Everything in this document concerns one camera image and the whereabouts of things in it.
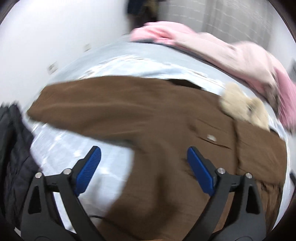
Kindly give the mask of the brown coat with fur collar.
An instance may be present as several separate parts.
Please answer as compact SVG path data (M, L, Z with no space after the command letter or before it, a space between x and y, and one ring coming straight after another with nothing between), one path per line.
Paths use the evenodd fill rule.
M98 230L106 240L182 240L208 202L187 162L196 147L230 174L257 180L266 230L278 217L287 168L285 142L234 120L219 96L180 82L104 76L46 86L33 120L91 138L129 141L133 168Z

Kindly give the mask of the white wall socket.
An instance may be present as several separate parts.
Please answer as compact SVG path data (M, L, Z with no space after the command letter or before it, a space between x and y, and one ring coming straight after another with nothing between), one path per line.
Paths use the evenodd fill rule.
M58 70L58 63L57 62L54 62L47 67L47 72L49 75L52 75L57 70Z

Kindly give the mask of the black quilted jacket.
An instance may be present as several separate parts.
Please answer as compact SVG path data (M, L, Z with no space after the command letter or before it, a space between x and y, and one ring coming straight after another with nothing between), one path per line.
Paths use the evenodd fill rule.
M66 194L71 179L40 171L30 153L33 139L18 105L1 105L1 238L75 240L62 224L52 195Z

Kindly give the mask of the pink beige duvet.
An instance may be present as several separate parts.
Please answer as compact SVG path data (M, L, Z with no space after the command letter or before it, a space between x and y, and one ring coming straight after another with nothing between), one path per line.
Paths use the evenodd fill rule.
M187 50L247 82L270 104L278 102L276 73L270 54L253 42L229 44L210 33L196 33L186 25L167 21L150 22L135 28L130 33L130 40L151 40Z

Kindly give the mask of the pink pillow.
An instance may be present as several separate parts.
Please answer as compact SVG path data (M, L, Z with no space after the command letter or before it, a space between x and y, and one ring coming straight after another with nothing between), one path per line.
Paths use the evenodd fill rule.
M277 76L277 87L280 96L279 119L291 133L295 133L295 83L291 81L287 71L278 64L274 66Z

